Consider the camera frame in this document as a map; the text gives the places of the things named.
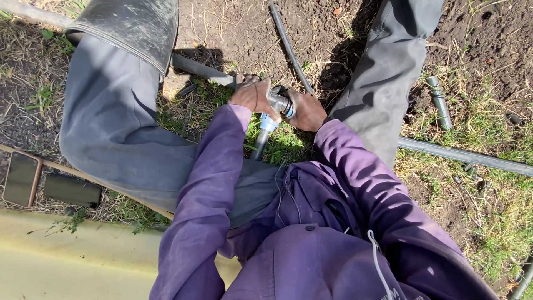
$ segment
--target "trouser leg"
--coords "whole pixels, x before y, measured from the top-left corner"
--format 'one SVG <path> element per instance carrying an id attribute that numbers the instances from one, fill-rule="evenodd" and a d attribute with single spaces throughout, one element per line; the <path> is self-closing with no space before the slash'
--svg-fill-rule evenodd
<path id="1" fill-rule="evenodd" d="M 408 92 L 424 63 L 425 40 L 435 30 L 441 8 L 442 0 L 384 0 L 365 52 L 330 113 L 389 167 L 396 155 Z"/>
<path id="2" fill-rule="evenodd" d="M 173 212 L 197 145 L 157 127 L 158 81 L 153 66 L 85 35 L 69 67 L 60 147 L 80 171 Z M 245 160 L 229 215 L 232 228 L 271 202 L 284 174 L 277 171 Z"/>

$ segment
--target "purple jacket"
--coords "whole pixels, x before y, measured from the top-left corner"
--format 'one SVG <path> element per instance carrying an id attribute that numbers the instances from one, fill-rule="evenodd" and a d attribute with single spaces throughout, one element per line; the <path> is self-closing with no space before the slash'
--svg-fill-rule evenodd
<path id="1" fill-rule="evenodd" d="M 150 299 L 497 299 L 400 179 L 338 120 L 314 139 L 327 164 L 290 165 L 262 215 L 230 231 L 251 115 L 236 105 L 215 113 L 161 240 Z M 243 264 L 227 291 L 217 250 Z"/>

